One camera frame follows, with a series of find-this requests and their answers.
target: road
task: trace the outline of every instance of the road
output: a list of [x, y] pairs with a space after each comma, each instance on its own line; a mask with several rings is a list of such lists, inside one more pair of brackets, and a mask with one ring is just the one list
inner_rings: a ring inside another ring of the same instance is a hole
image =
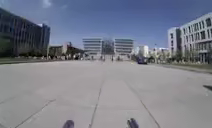
[[212, 75], [131, 62], [0, 65], [0, 128], [212, 128]]

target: blue sky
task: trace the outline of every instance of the blue sky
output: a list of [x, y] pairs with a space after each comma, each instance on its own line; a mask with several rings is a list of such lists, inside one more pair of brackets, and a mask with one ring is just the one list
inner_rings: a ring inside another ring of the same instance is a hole
[[212, 0], [0, 0], [0, 6], [51, 27], [51, 44], [84, 37], [131, 38], [167, 47], [167, 30], [212, 11]]

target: white building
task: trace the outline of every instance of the white building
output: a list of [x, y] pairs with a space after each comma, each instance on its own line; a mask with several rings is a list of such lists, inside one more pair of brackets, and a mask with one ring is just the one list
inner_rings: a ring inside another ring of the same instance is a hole
[[182, 25], [179, 30], [180, 34], [176, 38], [181, 37], [183, 55], [187, 50], [196, 51], [201, 62], [208, 62], [209, 51], [212, 49], [212, 12]]
[[134, 41], [131, 39], [115, 39], [114, 40], [114, 53], [115, 56], [120, 56], [126, 59], [132, 53]]
[[102, 53], [102, 42], [101, 38], [85, 38], [83, 39], [84, 51], [94, 58], [99, 58]]
[[171, 56], [175, 56], [176, 52], [181, 51], [181, 31], [178, 27], [168, 30], [168, 50]]
[[149, 47], [147, 45], [138, 46], [135, 49], [135, 55], [149, 57]]

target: office building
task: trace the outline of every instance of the office building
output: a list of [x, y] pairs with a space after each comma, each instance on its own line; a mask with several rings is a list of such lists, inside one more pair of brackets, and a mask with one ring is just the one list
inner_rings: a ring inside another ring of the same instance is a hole
[[94, 58], [99, 58], [102, 53], [102, 42], [101, 38], [85, 38], [83, 39], [84, 51]]
[[207, 63], [212, 49], [212, 12], [180, 26], [179, 30], [183, 56], [190, 52], [199, 61]]
[[115, 57], [120, 56], [123, 59], [128, 59], [132, 53], [134, 41], [131, 39], [114, 39]]
[[30, 51], [46, 55], [50, 28], [0, 8], [0, 37], [10, 40], [13, 44], [12, 54], [15, 56]]
[[135, 55], [149, 57], [149, 47], [147, 45], [136, 47]]
[[171, 56], [175, 56], [177, 51], [181, 52], [181, 31], [178, 27], [168, 30], [168, 49]]
[[126, 59], [130, 56], [133, 49], [133, 40], [131, 39], [102, 39], [102, 38], [85, 38], [83, 39], [84, 51], [99, 58], [104, 55], [115, 55]]

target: dark car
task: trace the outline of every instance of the dark car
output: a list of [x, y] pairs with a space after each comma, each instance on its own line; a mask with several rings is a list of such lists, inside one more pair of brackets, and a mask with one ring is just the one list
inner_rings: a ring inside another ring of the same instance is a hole
[[147, 64], [147, 58], [146, 57], [138, 57], [137, 63], [138, 64]]

